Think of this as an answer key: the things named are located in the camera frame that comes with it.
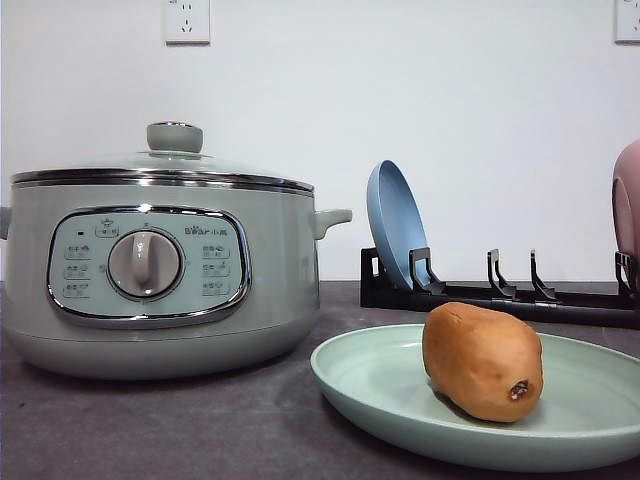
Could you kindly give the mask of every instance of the wall socket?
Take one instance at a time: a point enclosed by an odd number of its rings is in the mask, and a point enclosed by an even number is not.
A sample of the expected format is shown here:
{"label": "wall socket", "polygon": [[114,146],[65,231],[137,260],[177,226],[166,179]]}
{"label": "wall socket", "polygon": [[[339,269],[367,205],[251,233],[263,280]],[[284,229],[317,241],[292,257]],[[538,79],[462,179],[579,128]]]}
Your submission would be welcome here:
{"label": "wall socket", "polygon": [[164,39],[167,45],[209,45],[209,0],[165,0]]}
{"label": "wall socket", "polygon": [[640,0],[616,0],[616,43],[640,44]]}

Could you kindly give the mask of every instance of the glass lid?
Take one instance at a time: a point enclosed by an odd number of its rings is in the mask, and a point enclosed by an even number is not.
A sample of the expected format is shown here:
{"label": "glass lid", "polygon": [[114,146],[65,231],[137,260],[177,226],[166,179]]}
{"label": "glass lid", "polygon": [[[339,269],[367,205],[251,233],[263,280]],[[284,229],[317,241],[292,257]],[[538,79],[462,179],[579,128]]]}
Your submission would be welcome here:
{"label": "glass lid", "polygon": [[14,186],[81,184],[228,185],[312,193],[313,186],[268,170],[203,155],[202,130],[182,122],[147,126],[149,151],[98,157],[92,163],[14,175]]}

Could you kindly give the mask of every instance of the control panel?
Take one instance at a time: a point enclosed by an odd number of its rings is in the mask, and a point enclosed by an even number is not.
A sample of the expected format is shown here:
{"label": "control panel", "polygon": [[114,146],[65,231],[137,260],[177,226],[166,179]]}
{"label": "control panel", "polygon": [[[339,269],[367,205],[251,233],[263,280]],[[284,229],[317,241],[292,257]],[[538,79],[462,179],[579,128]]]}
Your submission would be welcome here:
{"label": "control panel", "polygon": [[249,278],[244,230],[222,211],[83,210],[62,220],[51,241],[49,293],[84,324],[135,328],[199,323],[205,314],[215,319],[242,300]]}

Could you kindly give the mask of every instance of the plate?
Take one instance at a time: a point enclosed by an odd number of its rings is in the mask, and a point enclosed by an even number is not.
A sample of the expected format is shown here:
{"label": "plate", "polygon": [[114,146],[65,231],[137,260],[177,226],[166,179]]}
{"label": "plate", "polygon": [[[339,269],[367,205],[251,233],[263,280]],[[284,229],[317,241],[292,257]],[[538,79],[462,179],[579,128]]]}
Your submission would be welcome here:
{"label": "plate", "polygon": [[368,328],[318,346],[311,367],[329,402],[382,440],[472,467],[573,471],[640,454],[640,360],[541,334],[545,385],[536,408],[511,424],[487,422],[431,388],[422,328]]}
{"label": "plate", "polygon": [[[371,236],[389,279],[402,290],[412,290],[409,251],[427,246],[420,212],[400,169],[391,160],[379,163],[367,184],[367,214]],[[422,284],[430,282],[424,262],[416,264]]]}

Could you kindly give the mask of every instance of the pot handle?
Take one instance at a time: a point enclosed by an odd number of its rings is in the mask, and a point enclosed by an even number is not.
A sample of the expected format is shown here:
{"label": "pot handle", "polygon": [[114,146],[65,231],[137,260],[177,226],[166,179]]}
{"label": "pot handle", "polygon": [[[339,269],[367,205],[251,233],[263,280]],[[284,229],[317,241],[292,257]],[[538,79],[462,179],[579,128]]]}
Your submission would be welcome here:
{"label": "pot handle", "polygon": [[313,238],[322,240],[327,233],[329,227],[338,225],[339,223],[350,222],[353,218],[351,210],[323,210],[313,213]]}
{"label": "pot handle", "polygon": [[9,223],[11,223],[11,209],[0,207],[0,239],[6,240],[9,234]]}

